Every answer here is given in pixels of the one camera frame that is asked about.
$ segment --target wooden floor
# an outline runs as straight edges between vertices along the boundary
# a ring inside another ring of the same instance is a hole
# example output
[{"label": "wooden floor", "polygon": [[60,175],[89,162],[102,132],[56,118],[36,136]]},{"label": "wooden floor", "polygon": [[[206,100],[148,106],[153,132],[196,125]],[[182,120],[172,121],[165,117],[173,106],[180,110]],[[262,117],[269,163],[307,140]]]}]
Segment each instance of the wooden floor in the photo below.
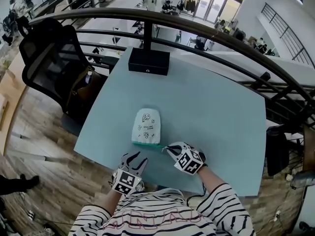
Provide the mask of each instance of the wooden floor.
[{"label": "wooden floor", "polygon": [[[18,194],[3,196],[6,216],[14,220],[13,225],[21,234],[41,229],[46,219],[54,221],[49,224],[60,235],[67,235],[82,206],[97,204],[110,190],[110,170],[73,151],[77,137],[60,127],[61,116],[56,102],[29,88],[13,127],[14,132],[27,138],[11,136],[7,156],[0,157],[0,173],[8,178],[17,178],[21,173],[27,178],[40,176],[40,185],[30,190],[24,201]],[[14,150],[45,155],[48,161],[10,156]],[[285,171],[268,177],[264,171],[259,197],[241,199],[258,235],[281,235],[298,213],[304,188],[290,189],[284,174]],[[192,200],[193,206],[198,202]],[[277,209],[281,210],[283,227],[279,220],[270,221]],[[34,221],[27,218],[26,210],[35,213]]]}]

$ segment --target black chair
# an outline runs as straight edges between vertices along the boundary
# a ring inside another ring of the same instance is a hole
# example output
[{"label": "black chair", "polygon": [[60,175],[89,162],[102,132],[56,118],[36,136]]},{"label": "black chair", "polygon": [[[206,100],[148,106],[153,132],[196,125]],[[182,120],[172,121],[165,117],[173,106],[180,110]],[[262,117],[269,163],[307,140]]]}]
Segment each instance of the black chair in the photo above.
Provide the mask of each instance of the black chair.
[{"label": "black chair", "polygon": [[197,38],[196,38],[196,44],[195,44],[195,49],[204,51],[204,50],[205,50],[206,41],[207,41],[207,39],[206,39],[205,37],[197,36]]},{"label": "black chair", "polygon": [[[84,56],[73,26],[46,19],[23,39],[26,85],[51,97],[62,107],[64,129],[78,135],[107,77],[95,72]],[[87,84],[87,73],[92,78]]]}]

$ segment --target black pants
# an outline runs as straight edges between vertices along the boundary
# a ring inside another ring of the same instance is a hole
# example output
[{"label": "black pants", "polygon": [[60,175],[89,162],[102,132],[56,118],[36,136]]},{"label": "black pants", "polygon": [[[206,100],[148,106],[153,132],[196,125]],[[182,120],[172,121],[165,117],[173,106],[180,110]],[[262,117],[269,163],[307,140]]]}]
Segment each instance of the black pants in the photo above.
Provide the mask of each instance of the black pants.
[{"label": "black pants", "polygon": [[0,195],[7,195],[13,192],[25,192],[27,185],[27,180],[7,179],[0,175]]},{"label": "black pants", "polygon": [[31,30],[31,27],[29,25],[29,20],[25,16],[22,16],[22,17],[16,19],[16,23],[18,24],[18,30],[19,30],[20,34],[23,37],[25,37],[26,33],[24,32],[23,28],[26,28],[28,30],[28,32],[30,32],[30,30]]},{"label": "black pants", "polygon": [[9,45],[12,44],[13,37],[7,37],[5,34],[2,36],[2,39],[7,42]]}]

